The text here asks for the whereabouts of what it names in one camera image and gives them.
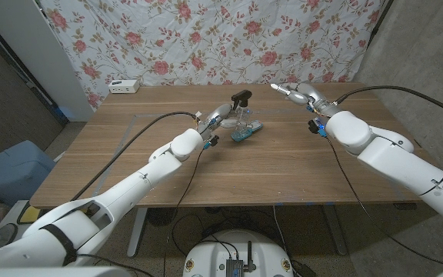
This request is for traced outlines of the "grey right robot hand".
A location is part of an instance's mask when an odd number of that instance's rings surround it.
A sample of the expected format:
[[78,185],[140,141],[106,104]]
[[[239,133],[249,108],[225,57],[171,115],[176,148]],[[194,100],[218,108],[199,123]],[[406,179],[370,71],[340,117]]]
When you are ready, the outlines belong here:
[[334,102],[327,100],[315,87],[307,83],[286,82],[280,85],[270,84],[270,86],[291,102],[305,106],[317,115],[331,118],[342,111]]

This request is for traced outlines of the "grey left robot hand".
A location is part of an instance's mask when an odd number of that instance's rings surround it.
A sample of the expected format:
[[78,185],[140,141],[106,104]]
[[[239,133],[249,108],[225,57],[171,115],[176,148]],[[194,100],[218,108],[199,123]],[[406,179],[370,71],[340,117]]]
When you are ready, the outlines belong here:
[[224,104],[208,115],[206,120],[199,123],[198,133],[209,135],[218,127],[222,128],[251,128],[249,121],[250,111],[247,107],[235,108],[231,104]]

